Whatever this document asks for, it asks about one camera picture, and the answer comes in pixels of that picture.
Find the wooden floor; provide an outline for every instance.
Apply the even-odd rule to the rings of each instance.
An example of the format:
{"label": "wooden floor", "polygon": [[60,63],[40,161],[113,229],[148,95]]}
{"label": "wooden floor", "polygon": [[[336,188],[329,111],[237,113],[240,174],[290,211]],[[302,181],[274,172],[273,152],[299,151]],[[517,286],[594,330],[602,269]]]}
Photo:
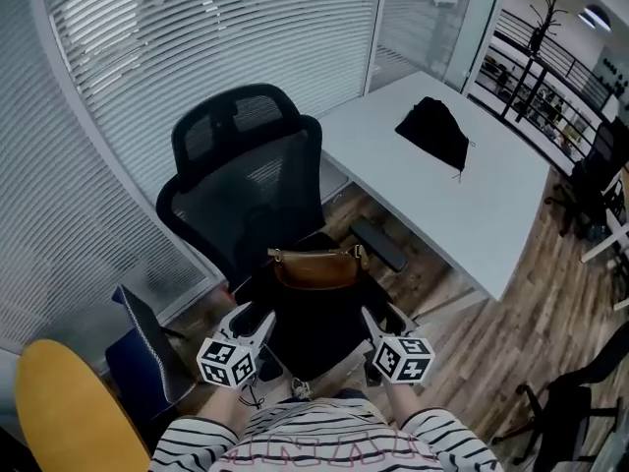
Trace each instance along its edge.
{"label": "wooden floor", "polygon": [[[325,207],[326,231],[342,244],[354,241],[347,235],[349,222],[362,214],[380,226],[409,257],[409,264],[395,274],[374,261],[372,274],[386,288],[394,303],[409,315],[426,310],[468,287],[448,264],[397,219],[357,186]],[[541,205],[539,217],[502,302],[488,301],[450,316],[439,324],[424,325],[422,333],[436,352],[429,379],[417,387],[426,407],[441,406],[488,442],[491,437],[518,426],[529,417],[525,400],[515,394],[522,382],[529,383],[545,401],[543,389],[559,374],[586,365],[626,315],[611,310],[612,285],[602,262],[582,265],[579,256],[589,245],[572,234],[557,234],[561,211]],[[212,334],[220,317],[232,304],[223,293],[194,305],[176,322],[175,329],[192,339],[180,344],[182,356],[194,366],[203,338]],[[363,389],[382,413],[391,412],[381,387],[365,388],[362,345],[331,372],[311,383],[314,395],[332,395],[341,386]],[[629,361],[605,382],[593,386],[597,406],[611,406],[620,395],[629,400]],[[194,412],[207,399],[212,387],[194,391],[182,404]],[[268,405],[285,398],[285,380],[257,387]],[[242,408],[243,422],[252,409]],[[597,418],[589,431],[585,453],[600,447],[609,423]],[[504,442],[494,450],[507,470],[526,470],[510,464],[528,435]],[[588,470],[571,464],[565,470]]]}

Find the striped shirt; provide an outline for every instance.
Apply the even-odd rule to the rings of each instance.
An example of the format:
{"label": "striped shirt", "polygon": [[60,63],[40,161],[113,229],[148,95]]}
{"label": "striped shirt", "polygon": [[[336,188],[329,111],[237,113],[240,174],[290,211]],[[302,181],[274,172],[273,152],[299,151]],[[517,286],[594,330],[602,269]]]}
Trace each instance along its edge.
{"label": "striped shirt", "polygon": [[361,472],[502,471],[493,453],[444,409],[412,415],[399,431],[358,398],[281,403],[258,412],[240,440],[203,418],[181,418],[166,430],[152,472],[338,470]]}

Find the blue chair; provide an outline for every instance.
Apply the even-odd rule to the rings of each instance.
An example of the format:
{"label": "blue chair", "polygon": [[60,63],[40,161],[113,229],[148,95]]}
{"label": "blue chair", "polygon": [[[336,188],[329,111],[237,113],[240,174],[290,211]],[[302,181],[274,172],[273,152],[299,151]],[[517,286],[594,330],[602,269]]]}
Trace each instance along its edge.
{"label": "blue chair", "polygon": [[142,428],[190,393],[197,381],[142,299],[123,285],[112,299],[125,307],[134,328],[107,348],[105,359],[123,406]]}

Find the yellow chair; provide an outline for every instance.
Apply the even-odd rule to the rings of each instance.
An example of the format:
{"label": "yellow chair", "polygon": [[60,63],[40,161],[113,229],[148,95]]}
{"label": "yellow chair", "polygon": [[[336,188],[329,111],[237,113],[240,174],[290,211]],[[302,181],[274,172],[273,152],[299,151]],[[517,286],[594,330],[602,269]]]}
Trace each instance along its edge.
{"label": "yellow chair", "polygon": [[148,452],[91,368],[58,342],[28,346],[18,362],[16,404],[42,472],[146,472]]}

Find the window blinds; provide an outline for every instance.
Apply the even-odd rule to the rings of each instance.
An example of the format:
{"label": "window blinds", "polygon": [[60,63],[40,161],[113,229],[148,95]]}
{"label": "window blinds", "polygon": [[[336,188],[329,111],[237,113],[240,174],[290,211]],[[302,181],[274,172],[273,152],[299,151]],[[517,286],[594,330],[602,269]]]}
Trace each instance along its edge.
{"label": "window blinds", "polygon": [[170,133],[226,89],[271,83],[318,116],[362,93],[377,0],[47,0],[68,68],[148,198]]}
{"label": "window blinds", "polygon": [[29,0],[0,0],[0,347],[42,336],[97,363],[130,328],[118,283],[156,313],[203,282],[86,138],[49,68]]}
{"label": "window blinds", "polygon": [[424,71],[443,80],[469,0],[384,0],[370,90]]}

